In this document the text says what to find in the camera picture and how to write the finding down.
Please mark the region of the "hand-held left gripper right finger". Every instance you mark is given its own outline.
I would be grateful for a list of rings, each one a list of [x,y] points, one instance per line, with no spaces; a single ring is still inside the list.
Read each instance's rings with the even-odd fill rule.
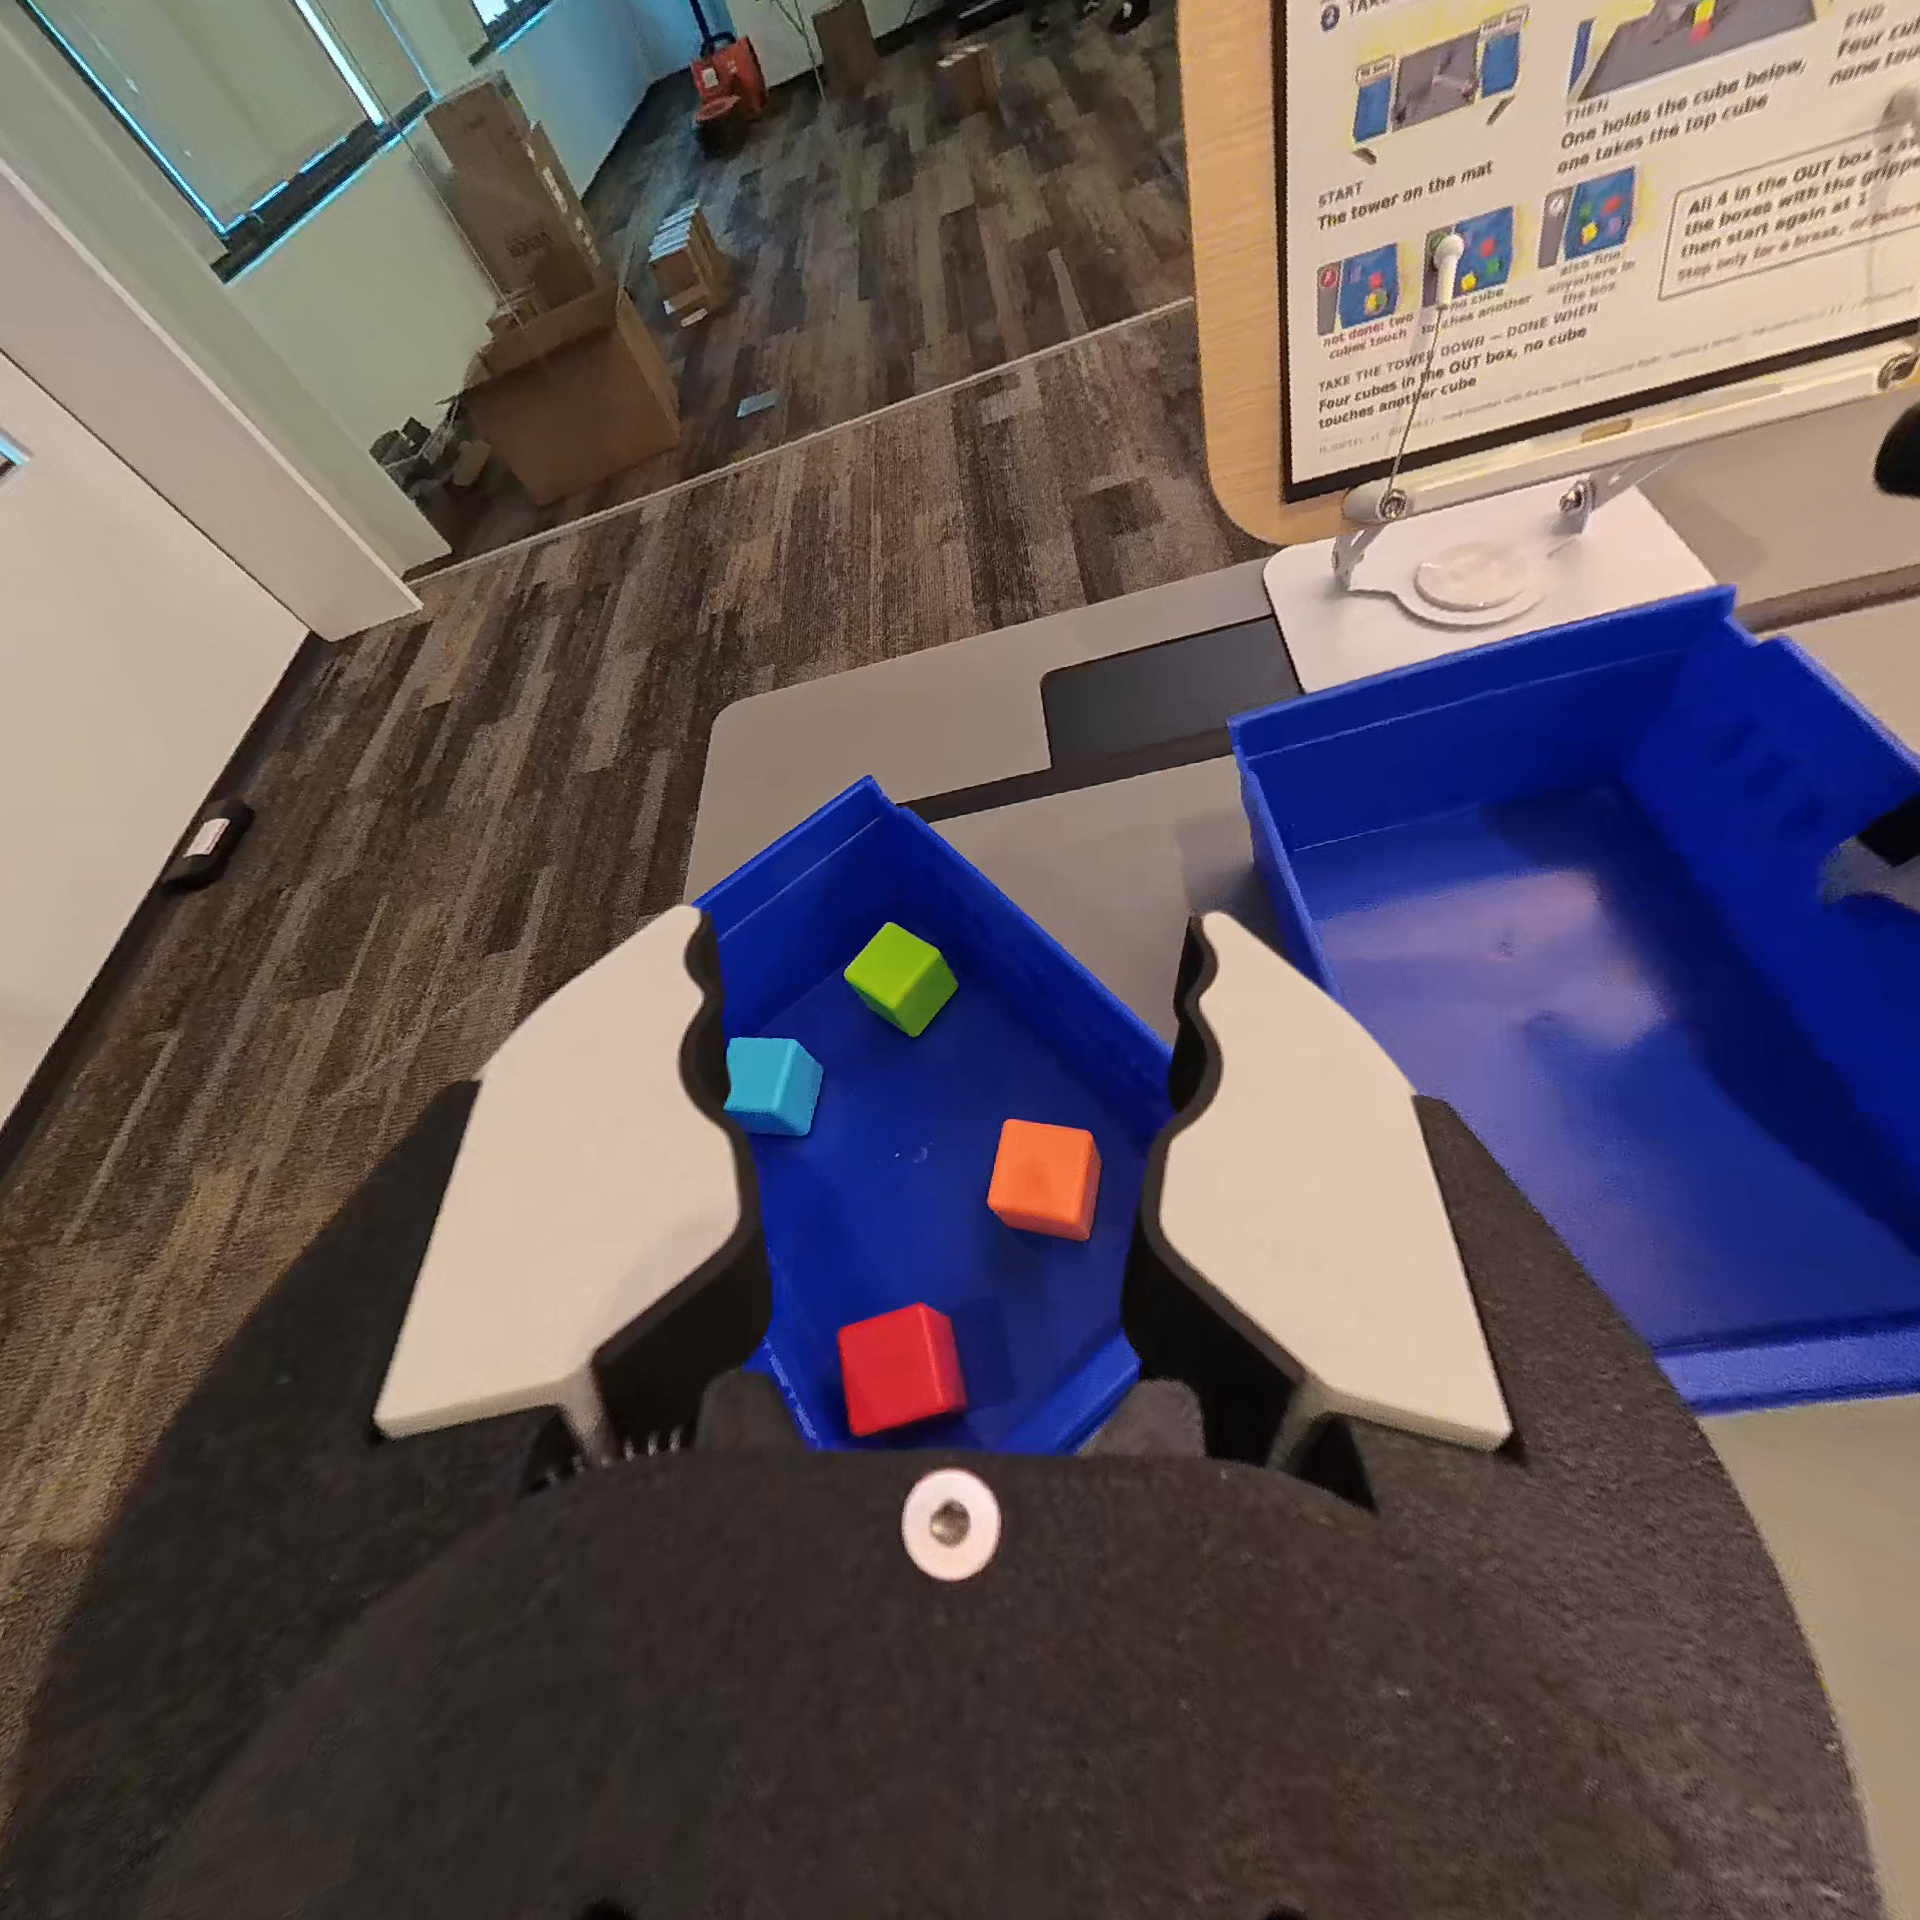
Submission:
[[[1490,1337],[1402,1070],[1224,911],[1189,918],[1167,1123],[1120,1330],[1209,1463],[1299,1463],[1333,1423],[1494,1457]]]

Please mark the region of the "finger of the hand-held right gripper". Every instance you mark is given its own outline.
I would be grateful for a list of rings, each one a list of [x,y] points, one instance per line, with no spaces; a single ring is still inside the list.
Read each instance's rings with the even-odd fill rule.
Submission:
[[[1890,807],[1829,852],[1816,874],[1826,905],[1877,895],[1918,907],[1918,796]]]

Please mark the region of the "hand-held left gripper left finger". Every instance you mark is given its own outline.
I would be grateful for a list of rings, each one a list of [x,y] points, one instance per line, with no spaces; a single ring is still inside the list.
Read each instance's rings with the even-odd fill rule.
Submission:
[[[697,1421],[769,1325],[706,911],[667,907],[547,994],[479,1070],[373,1419],[520,1410],[611,1461]]]

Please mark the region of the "light blue cube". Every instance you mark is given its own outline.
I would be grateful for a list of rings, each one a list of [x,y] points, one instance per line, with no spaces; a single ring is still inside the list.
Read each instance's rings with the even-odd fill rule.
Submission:
[[[752,1135],[805,1139],[825,1086],[823,1065],[787,1037],[726,1042],[725,1114]]]

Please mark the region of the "orange cube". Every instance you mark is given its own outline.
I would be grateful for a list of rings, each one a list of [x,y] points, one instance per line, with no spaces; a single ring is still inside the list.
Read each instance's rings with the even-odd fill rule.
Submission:
[[[1086,1127],[1007,1117],[998,1129],[986,1207],[1015,1231],[1087,1241],[1101,1161]]]

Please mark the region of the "blue plastic bin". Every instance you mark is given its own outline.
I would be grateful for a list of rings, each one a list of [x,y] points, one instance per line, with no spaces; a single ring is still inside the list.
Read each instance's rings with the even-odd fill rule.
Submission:
[[[1918,917],[1822,902],[1914,757],[1731,587],[1230,719],[1283,955],[1696,1412],[1918,1387]]]
[[[726,1037],[797,1041],[823,1065],[808,1133],[752,1140],[774,1290],[752,1365],[817,1449],[1080,1449],[1138,1378],[1120,1279],[1169,1114],[1169,1046],[867,775],[695,905],[718,940]],[[917,1041],[843,980],[883,922],[938,946],[957,978]],[[1091,1133],[1087,1241],[989,1211],[1007,1117]],[[950,1316],[970,1406],[857,1442],[835,1330],[914,1302]]]

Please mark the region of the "red cube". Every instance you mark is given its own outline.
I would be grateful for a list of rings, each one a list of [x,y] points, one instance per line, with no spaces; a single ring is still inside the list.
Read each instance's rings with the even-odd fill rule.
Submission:
[[[834,1345],[857,1442],[946,1421],[970,1406],[953,1322],[928,1302],[846,1323]]]

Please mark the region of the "green cube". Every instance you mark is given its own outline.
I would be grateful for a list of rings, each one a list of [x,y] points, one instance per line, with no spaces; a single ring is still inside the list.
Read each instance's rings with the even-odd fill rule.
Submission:
[[[957,978],[942,949],[919,932],[883,922],[843,969],[851,994],[898,1033],[917,1041],[957,994]]]

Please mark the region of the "black floor object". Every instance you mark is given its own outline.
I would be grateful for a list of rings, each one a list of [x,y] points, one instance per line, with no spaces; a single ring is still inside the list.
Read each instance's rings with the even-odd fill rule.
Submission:
[[[189,894],[211,884],[231,867],[253,819],[250,805],[237,796],[211,803],[162,869],[158,886],[167,894]]]

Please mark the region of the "dark rectangular table pad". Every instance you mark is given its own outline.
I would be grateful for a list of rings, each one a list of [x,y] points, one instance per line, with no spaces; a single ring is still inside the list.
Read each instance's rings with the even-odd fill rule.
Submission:
[[[1230,719],[1303,695],[1270,615],[1057,665],[1039,679],[1054,775],[1230,749]]]

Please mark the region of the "white document stand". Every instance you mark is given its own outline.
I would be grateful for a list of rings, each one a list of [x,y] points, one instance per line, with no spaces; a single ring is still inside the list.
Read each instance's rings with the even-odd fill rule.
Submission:
[[[1338,530],[1263,567],[1307,690],[1713,583],[1646,487],[1702,449],[1914,381],[1914,76],[1854,55],[1678,78],[1535,212],[1401,247],[1393,307],[1317,334]]]

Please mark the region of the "pile of cardboard boxes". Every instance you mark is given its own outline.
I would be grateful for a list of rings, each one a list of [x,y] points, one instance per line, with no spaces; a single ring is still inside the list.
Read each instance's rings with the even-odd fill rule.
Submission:
[[[385,430],[375,461],[419,499],[481,443],[550,510],[675,449],[678,388],[661,342],[512,84],[474,81],[422,119],[446,161],[440,203],[493,302],[438,425]]]

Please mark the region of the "large window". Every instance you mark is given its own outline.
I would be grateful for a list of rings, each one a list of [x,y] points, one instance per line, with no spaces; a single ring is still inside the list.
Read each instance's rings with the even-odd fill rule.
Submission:
[[[379,3],[25,3],[23,17],[218,242],[229,281],[430,105]]]

